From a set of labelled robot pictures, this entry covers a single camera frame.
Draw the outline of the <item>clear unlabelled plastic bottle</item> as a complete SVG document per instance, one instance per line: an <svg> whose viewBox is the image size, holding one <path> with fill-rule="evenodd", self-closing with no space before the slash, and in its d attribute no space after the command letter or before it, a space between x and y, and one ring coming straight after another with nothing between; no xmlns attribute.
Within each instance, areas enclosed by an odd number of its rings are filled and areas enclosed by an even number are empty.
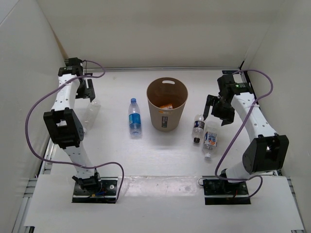
<svg viewBox="0 0 311 233"><path fill-rule="evenodd" d="M92 129L100 108L101 103L98 99L94 99L88 104L86 111L82 117L82 126L85 134L87 134Z"/></svg>

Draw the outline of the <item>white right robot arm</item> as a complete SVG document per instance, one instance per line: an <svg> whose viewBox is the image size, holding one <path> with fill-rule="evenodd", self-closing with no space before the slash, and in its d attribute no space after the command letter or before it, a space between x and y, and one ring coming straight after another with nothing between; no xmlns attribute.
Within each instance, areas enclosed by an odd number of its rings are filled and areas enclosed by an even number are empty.
<svg viewBox="0 0 311 233"><path fill-rule="evenodd" d="M261 112L258 99L248 83L237 83L232 74L224 74L217 80L219 93L208 95L203 117L209 114L222 120L222 125L233 123L238 114L242 125L237 133L246 129L250 144L242 155L241 162L224 169L215 176L220 179L219 190L231 193L236 183L244 182L263 172L279 170L283 167L289 139L280 135L268 123Z"/></svg>

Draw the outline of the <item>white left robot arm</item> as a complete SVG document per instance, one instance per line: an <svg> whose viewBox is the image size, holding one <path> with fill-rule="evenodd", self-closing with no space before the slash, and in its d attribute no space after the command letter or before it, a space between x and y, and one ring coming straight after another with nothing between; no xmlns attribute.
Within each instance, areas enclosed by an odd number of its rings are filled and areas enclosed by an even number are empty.
<svg viewBox="0 0 311 233"><path fill-rule="evenodd" d="M77 164L76 175L72 178L82 190L93 195L101 191L103 183L82 144L84 129L73 109L76 99L95 99L92 80L81 78L83 75L82 60L69 58L65 61L65 66L58 71L59 85L65 86L57 93L52 109L44 113L43 119L53 143Z"/></svg>

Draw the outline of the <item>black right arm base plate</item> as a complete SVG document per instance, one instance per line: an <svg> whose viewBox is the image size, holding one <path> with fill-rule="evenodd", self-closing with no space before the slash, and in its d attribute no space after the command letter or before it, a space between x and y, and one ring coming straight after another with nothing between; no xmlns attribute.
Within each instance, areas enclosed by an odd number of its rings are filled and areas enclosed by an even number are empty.
<svg viewBox="0 0 311 233"><path fill-rule="evenodd" d="M202 177L198 184L203 187L205 205L251 204L246 182L230 183L215 178Z"/></svg>

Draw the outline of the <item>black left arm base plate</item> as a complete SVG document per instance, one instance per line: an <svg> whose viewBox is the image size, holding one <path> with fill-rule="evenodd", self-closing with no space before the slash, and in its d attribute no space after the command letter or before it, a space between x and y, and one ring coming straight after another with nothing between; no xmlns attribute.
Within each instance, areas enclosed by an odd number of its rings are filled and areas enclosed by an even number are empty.
<svg viewBox="0 0 311 233"><path fill-rule="evenodd" d="M117 177L101 177L101 184L95 190L83 189L78 182L72 194L72 203L107 203L114 204L117 199Z"/></svg>

